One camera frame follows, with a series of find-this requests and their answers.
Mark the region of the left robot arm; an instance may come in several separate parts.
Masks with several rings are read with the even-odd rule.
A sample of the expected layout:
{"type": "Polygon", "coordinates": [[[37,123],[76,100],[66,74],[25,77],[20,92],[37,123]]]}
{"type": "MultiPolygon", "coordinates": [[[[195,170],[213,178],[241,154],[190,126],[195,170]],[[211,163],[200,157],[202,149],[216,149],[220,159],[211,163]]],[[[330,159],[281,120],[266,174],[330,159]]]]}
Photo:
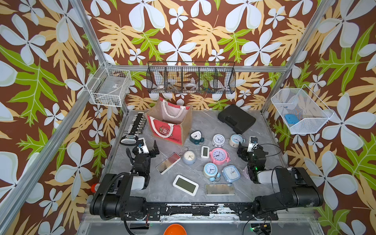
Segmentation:
{"type": "Polygon", "coordinates": [[[132,185],[141,179],[141,189],[147,188],[150,181],[151,159],[160,152],[157,143],[148,153],[136,153],[132,157],[126,150],[132,168],[130,172],[107,173],[96,191],[91,203],[90,214],[98,215],[102,220],[124,218],[144,219],[147,215],[147,202],[144,197],[131,196],[132,185]]]}

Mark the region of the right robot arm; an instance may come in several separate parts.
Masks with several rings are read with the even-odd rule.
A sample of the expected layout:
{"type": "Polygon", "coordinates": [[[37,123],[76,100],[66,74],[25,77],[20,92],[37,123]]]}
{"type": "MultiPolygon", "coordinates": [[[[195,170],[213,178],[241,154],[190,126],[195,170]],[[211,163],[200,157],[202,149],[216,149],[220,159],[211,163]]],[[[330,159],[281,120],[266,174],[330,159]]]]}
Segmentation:
{"type": "Polygon", "coordinates": [[[245,172],[249,179],[255,184],[271,184],[273,190],[270,195],[257,196],[254,199],[251,209],[253,215],[323,205],[322,193],[303,167],[276,166],[272,170],[266,170],[267,154],[260,145],[254,145],[248,150],[239,144],[237,150],[237,155],[247,162],[245,172]]]}

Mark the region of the light blue round alarm clock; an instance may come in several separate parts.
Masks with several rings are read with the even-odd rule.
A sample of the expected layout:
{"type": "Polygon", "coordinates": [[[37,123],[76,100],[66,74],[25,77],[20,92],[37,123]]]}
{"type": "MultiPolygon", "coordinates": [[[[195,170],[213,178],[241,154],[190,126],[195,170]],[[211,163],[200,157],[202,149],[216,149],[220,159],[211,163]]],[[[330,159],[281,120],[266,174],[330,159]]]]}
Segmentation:
{"type": "Polygon", "coordinates": [[[203,174],[211,182],[219,182],[221,178],[220,171],[214,163],[206,163],[203,168],[203,174]]]}

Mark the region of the red burlap canvas bag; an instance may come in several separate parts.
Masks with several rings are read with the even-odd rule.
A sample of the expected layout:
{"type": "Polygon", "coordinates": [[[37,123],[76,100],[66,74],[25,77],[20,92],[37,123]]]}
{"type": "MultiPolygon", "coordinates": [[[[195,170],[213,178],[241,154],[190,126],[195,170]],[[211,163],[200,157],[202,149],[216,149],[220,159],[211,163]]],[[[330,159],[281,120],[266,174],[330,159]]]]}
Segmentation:
{"type": "Polygon", "coordinates": [[[193,109],[172,104],[162,98],[146,113],[152,134],[183,146],[192,127],[193,109]]]}

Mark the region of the white digital clock green screen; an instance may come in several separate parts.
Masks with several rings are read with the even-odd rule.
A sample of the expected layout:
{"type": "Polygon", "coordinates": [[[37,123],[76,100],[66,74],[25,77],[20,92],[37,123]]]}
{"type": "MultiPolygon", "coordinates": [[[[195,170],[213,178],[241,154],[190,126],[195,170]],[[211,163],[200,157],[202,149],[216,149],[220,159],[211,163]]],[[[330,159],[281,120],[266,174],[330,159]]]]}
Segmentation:
{"type": "Polygon", "coordinates": [[[176,178],[174,179],[172,185],[183,191],[184,193],[187,193],[188,195],[191,196],[196,196],[199,185],[192,180],[182,176],[182,175],[177,175],[176,178]]]}

